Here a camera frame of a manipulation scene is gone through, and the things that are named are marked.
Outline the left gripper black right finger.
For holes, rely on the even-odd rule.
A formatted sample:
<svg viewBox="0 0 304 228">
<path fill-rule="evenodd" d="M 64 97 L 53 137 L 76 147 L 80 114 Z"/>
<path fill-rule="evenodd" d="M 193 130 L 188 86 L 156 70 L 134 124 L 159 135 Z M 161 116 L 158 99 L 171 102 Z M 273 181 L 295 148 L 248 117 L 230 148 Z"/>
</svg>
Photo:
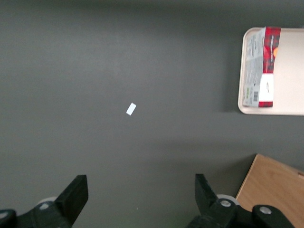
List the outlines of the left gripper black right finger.
<svg viewBox="0 0 304 228">
<path fill-rule="evenodd" d="M 231 228 L 237 215 L 236 204 L 218 198 L 204 174 L 195 175 L 195 200 L 199 216 L 188 224 L 189 228 Z"/>
</svg>

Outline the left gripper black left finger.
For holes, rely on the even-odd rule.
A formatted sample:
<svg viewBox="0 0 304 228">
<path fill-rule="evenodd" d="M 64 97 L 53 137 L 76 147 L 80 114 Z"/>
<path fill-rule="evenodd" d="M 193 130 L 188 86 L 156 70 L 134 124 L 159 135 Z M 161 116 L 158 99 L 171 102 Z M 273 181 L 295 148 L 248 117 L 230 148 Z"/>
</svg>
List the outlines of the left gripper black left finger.
<svg viewBox="0 0 304 228">
<path fill-rule="evenodd" d="M 88 200 L 86 175 L 77 175 L 54 201 L 18 216 L 19 228 L 71 228 Z"/>
</svg>

